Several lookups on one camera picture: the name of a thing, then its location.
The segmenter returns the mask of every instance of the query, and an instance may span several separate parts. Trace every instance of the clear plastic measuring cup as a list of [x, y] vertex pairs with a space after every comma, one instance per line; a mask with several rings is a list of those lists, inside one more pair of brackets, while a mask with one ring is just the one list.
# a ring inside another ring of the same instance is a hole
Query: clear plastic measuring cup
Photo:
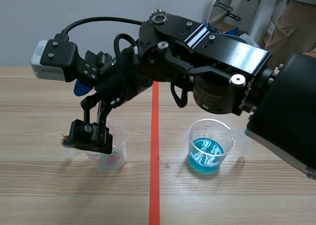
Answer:
[[107, 119], [107, 127], [113, 135], [112, 153], [85, 151], [88, 158], [95, 162], [96, 167], [102, 171], [113, 171], [120, 168], [126, 160], [125, 142], [129, 139], [129, 133], [125, 127], [116, 120]]
[[189, 161], [201, 172], [218, 169], [238, 141], [242, 144], [242, 156], [251, 148], [251, 140], [243, 131], [232, 130], [214, 119], [203, 119], [193, 123], [186, 139], [189, 142]]

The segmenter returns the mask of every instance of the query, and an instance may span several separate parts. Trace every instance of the white stripe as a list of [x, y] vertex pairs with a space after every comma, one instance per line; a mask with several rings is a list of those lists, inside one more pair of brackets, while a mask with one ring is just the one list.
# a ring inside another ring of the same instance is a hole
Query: white stripe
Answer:
[[189, 38], [191, 38], [191, 36], [192, 36], [196, 31], [198, 31], [198, 29], [201, 28], [202, 25], [203, 25], [203, 24], [201, 24], [195, 31], [193, 31], [193, 33], [190, 34], [190, 36], [187, 37], [185, 41], [187, 41]]
[[198, 43], [200, 43], [208, 34], [209, 34], [209, 31], [206, 32], [206, 34], [195, 44], [195, 46], [192, 47], [192, 49], [195, 48], [198, 45]]
[[194, 36], [194, 38], [188, 43], [188, 46], [191, 48], [192, 45], [194, 45], [198, 39], [205, 34], [205, 32], [207, 32], [207, 28], [204, 27], [198, 34], [196, 34], [196, 36]]

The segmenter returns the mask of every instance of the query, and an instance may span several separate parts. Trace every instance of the blue liquid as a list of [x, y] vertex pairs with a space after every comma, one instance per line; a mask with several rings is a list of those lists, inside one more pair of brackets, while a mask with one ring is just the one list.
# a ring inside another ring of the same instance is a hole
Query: blue liquid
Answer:
[[[223, 154], [224, 150], [214, 140], [209, 138], [198, 138], [193, 141], [194, 145], [203, 152], [219, 155]], [[224, 157], [209, 156], [196, 150], [193, 146], [189, 153], [189, 161], [195, 169], [201, 172], [212, 172], [219, 168]]]

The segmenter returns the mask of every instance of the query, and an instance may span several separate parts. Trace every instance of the robotic arm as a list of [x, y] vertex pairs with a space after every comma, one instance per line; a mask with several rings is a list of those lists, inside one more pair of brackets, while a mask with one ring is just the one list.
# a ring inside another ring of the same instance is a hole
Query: robotic arm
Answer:
[[[82, 59], [67, 33], [77, 25], [105, 20], [140, 25], [139, 39], [117, 35], [115, 58], [87, 51]], [[78, 79], [77, 87], [96, 91], [81, 102], [84, 118], [72, 122], [68, 138], [62, 141], [66, 147], [110, 154], [112, 135], [106, 127], [110, 111], [153, 81], [170, 82], [179, 107], [186, 106], [192, 91], [197, 105], [207, 112], [254, 112], [245, 133], [315, 179], [316, 59], [295, 54], [276, 75], [267, 65], [269, 52], [233, 38], [211, 33], [204, 25], [163, 9], [153, 11], [146, 22], [88, 18], [71, 24], [53, 40], [40, 41], [31, 65], [38, 78]], [[122, 52], [120, 39], [131, 44]], [[181, 96], [175, 86], [182, 89]], [[97, 103], [98, 120], [90, 123], [89, 111]]]

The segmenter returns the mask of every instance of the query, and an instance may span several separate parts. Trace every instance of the white wall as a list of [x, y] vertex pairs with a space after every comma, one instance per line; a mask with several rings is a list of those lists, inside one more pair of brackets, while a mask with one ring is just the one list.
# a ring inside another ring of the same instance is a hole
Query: white wall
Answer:
[[[213, 0], [0, 0], [0, 66], [29, 66], [39, 40], [51, 39], [68, 24], [91, 16], [117, 16], [147, 20], [152, 10], [167, 12], [202, 21]], [[234, 1], [237, 23], [248, 30], [258, 0]], [[79, 26], [70, 32], [71, 41], [82, 57], [89, 49], [113, 54], [113, 40], [119, 33], [135, 39], [138, 26], [99, 22]]]

